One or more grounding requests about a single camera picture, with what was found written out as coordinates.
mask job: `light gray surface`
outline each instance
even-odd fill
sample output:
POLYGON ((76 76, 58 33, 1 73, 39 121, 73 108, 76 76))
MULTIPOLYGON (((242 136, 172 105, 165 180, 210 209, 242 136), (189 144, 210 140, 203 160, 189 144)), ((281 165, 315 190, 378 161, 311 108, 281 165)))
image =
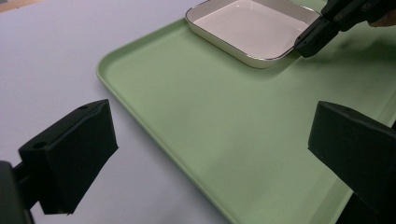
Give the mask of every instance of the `light gray surface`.
POLYGON ((109 99, 120 149, 72 216, 37 224, 227 223, 95 75, 111 50, 184 17, 200 0, 46 0, 0 14, 0 160, 70 111, 109 99))

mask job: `robotic arm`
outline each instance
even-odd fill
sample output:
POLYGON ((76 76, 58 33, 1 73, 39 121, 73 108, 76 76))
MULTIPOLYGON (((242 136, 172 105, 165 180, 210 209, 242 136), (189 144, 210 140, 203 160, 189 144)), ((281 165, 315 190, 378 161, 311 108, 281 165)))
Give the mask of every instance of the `robotic arm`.
POLYGON ((296 39, 294 48, 303 57, 312 57, 338 32, 348 31, 362 21, 377 21, 394 8, 396 0, 329 0, 321 16, 296 39))

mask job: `human hand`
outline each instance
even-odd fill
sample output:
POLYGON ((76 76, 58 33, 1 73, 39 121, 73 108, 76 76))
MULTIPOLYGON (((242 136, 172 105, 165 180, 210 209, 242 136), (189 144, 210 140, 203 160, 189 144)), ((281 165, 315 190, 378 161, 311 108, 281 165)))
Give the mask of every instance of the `human hand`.
POLYGON ((369 25, 372 27, 385 27, 385 26, 396 25, 396 9, 389 11, 381 19, 369 23, 369 25))

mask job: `green tray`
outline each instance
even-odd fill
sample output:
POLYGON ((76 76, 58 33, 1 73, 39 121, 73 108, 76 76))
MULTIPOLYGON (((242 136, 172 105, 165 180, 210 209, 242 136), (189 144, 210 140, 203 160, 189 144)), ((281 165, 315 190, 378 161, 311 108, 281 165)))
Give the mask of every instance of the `green tray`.
POLYGON ((184 20, 110 52, 97 76, 232 223, 334 223, 350 189, 307 149, 319 100, 390 125, 396 30, 251 68, 184 20))

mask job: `tabletop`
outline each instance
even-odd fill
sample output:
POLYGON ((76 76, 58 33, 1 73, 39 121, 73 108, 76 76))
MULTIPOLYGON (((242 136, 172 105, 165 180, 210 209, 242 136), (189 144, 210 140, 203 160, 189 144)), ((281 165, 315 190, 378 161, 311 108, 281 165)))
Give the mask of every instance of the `tabletop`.
POLYGON ((119 150, 71 216, 46 223, 228 223, 95 74, 111 50, 184 17, 200 0, 45 0, 0 13, 0 159, 75 108, 109 99, 119 150))

